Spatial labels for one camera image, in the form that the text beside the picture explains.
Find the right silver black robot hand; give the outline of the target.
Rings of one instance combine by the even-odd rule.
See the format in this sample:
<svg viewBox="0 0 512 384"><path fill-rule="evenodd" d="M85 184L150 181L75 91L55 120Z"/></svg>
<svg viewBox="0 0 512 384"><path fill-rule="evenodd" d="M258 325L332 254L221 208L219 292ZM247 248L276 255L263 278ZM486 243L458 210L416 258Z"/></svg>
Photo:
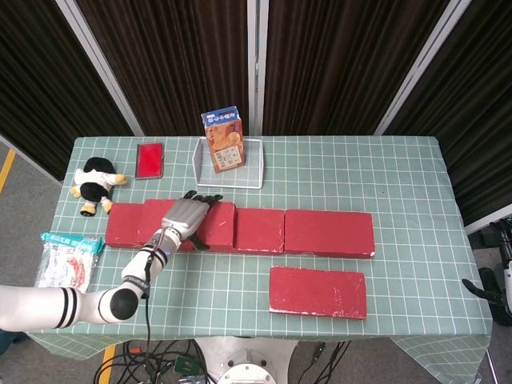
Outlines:
<svg viewBox="0 0 512 384"><path fill-rule="evenodd" d="M499 285L496 282L488 281L487 288L485 288L484 290L476 287L475 284L473 284L470 280L465 278L462 280L462 284L464 285L465 288L468 289L469 292L471 292L478 298L485 299L489 303L494 304L496 306L505 305L503 301L503 294L499 288Z"/></svg>

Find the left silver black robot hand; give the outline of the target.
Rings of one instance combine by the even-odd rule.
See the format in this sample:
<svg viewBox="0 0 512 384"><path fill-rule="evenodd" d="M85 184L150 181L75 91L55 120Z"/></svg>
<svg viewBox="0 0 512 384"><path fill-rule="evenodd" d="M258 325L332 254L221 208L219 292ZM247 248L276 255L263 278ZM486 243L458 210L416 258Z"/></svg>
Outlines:
<svg viewBox="0 0 512 384"><path fill-rule="evenodd" d="M184 241L190 241L197 250L210 248L198 236L198 228L222 199L220 194L200 195L196 190L189 190L172 205L162 219L162 231L174 241L176 250Z"/></svg>

